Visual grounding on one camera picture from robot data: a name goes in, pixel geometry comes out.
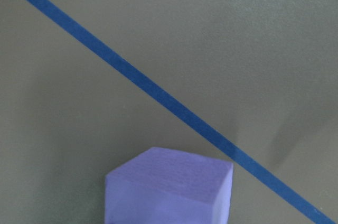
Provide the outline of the purple foam cube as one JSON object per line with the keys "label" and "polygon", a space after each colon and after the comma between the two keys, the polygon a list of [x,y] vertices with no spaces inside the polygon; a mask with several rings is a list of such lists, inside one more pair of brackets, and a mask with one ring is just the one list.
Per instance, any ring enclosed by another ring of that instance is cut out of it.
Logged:
{"label": "purple foam cube", "polygon": [[233,163],[152,147],[105,179],[105,223],[227,223]]}

